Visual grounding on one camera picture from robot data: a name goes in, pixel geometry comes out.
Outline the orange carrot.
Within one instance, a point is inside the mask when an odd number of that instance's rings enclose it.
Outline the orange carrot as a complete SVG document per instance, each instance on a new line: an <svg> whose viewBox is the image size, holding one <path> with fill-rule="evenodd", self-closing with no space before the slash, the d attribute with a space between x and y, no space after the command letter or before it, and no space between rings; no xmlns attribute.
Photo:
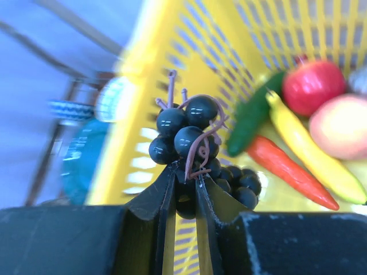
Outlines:
<svg viewBox="0 0 367 275"><path fill-rule="evenodd" d="M253 161L285 181L307 199L327 209L339 210L339 204L326 188L272 140L257 135L246 152Z"/></svg>

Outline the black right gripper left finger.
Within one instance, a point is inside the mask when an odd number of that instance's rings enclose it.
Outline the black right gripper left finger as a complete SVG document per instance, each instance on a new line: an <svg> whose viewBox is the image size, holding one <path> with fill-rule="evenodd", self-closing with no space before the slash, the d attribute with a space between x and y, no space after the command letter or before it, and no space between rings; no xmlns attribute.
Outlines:
<svg viewBox="0 0 367 275"><path fill-rule="evenodd" d="M173 274L176 170L125 205L1 210L1 273Z"/></svg>

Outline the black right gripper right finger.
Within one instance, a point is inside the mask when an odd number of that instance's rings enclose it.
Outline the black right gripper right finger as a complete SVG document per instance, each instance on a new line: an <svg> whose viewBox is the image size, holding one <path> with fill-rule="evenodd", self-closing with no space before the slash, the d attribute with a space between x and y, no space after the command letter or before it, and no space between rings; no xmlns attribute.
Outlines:
<svg viewBox="0 0 367 275"><path fill-rule="evenodd" d="M253 212L196 181L201 274L365 274L366 216Z"/></svg>

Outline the black grape bunch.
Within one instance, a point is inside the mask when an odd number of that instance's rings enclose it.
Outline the black grape bunch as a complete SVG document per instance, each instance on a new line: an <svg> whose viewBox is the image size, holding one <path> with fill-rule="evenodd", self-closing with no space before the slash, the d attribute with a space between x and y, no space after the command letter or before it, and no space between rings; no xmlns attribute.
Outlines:
<svg viewBox="0 0 367 275"><path fill-rule="evenodd" d="M249 210L259 202L261 183L253 170L222 166L217 159L221 139L217 129L224 126L224 112L208 95L188 97L183 89L182 104L174 102L176 70L169 72L167 102L161 99L157 116L158 136L150 143L150 158L157 164L176 163L176 212L185 219L196 214L196 181L211 178L227 194Z"/></svg>

